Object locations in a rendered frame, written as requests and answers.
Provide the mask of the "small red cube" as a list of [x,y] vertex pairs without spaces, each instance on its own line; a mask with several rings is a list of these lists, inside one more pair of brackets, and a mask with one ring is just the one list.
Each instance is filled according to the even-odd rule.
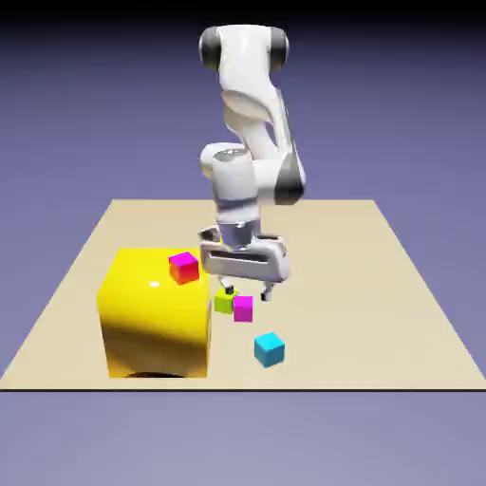
[[198,260],[190,252],[171,255],[168,262],[170,274],[179,285],[185,285],[199,279]]

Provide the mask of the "large yellow box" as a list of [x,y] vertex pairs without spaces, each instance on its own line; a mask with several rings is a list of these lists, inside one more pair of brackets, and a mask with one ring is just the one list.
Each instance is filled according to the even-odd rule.
[[[168,258],[190,252],[199,279],[179,285]],[[108,376],[204,378],[211,293],[197,248],[121,248],[97,294]]]

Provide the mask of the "small magenta cube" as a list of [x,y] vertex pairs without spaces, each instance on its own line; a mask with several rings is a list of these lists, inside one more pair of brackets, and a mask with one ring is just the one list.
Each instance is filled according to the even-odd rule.
[[233,299],[234,320],[251,323],[253,320],[253,298],[247,295],[236,295]]

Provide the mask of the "small cyan cube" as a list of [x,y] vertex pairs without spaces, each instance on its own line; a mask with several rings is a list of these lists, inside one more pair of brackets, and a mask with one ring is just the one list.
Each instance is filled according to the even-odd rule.
[[255,337],[253,351],[256,360],[264,367],[280,364],[285,359],[285,343],[274,332]]

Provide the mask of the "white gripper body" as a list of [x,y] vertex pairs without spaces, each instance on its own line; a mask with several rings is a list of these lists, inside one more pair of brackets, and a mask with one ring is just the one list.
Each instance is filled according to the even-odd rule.
[[290,259],[284,240],[275,235],[257,235],[250,245],[231,250],[220,242],[200,242],[203,269],[212,275],[281,283],[290,276]]

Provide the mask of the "small lime green cube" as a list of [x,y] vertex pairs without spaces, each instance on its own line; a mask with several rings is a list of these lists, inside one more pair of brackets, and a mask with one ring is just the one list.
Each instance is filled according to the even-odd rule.
[[238,290],[233,288],[233,291],[228,293],[224,288],[219,288],[214,297],[215,311],[225,314],[232,314],[234,312],[234,298],[238,294]]

